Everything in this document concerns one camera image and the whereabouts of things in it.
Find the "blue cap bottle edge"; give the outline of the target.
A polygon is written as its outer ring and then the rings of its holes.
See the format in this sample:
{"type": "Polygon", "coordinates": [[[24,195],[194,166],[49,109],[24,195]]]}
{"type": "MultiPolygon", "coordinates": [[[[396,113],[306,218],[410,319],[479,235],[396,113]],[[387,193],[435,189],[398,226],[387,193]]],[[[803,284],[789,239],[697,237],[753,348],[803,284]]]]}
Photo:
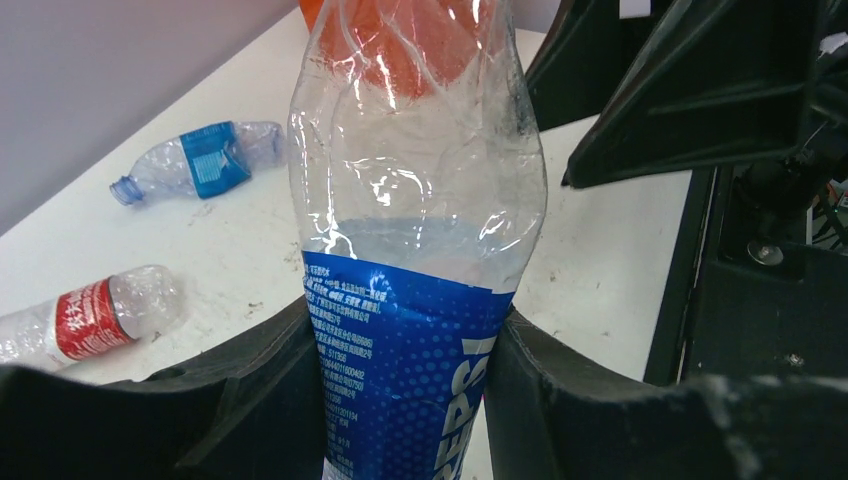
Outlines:
{"type": "Polygon", "coordinates": [[[289,173],[325,398],[326,479],[457,479],[547,207],[511,5],[450,85],[409,100],[310,33],[289,173]]]}

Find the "red cap water bottle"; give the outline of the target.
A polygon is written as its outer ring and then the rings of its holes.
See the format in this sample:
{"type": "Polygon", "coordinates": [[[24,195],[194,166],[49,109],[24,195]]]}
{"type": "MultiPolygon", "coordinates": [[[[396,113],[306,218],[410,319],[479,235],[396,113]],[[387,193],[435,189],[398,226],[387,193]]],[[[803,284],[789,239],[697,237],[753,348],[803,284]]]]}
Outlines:
{"type": "Polygon", "coordinates": [[[55,372],[163,333],[183,314],[180,279],[145,265],[1,317],[1,363],[55,372]]]}

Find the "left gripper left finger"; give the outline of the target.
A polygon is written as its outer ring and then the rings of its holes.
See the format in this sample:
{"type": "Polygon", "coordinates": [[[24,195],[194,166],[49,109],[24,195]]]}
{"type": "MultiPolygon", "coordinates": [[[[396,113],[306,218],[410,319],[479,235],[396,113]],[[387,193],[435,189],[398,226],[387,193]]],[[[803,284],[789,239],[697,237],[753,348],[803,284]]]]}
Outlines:
{"type": "Polygon", "coordinates": [[[318,479],[323,383],[307,304],[140,382],[1,370],[5,479],[318,479]]]}

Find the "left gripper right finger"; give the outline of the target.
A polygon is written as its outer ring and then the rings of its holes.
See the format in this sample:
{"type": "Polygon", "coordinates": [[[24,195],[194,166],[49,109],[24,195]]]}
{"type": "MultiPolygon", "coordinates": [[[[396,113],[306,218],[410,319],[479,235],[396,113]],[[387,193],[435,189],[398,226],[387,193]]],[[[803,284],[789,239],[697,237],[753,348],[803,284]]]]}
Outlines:
{"type": "Polygon", "coordinates": [[[705,375],[657,387],[511,310],[484,395],[497,479],[843,479],[847,383],[705,375]]]}

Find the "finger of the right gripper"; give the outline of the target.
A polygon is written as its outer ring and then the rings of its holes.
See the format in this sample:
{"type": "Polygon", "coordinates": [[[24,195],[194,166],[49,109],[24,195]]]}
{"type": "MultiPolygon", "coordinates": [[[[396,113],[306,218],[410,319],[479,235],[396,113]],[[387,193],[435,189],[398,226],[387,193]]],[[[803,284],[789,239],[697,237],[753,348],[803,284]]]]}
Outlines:
{"type": "Polygon", "coordinates": [[[563,184],[776,160],[800,143],[824,1],[676,1],[572,152],[563,184]]]}
{"type": "Polygon", "coordinates": [[[620,1],[561,2],[526,72],[539,130],[599,114],[671,4],[627,14],[620,1]]]}

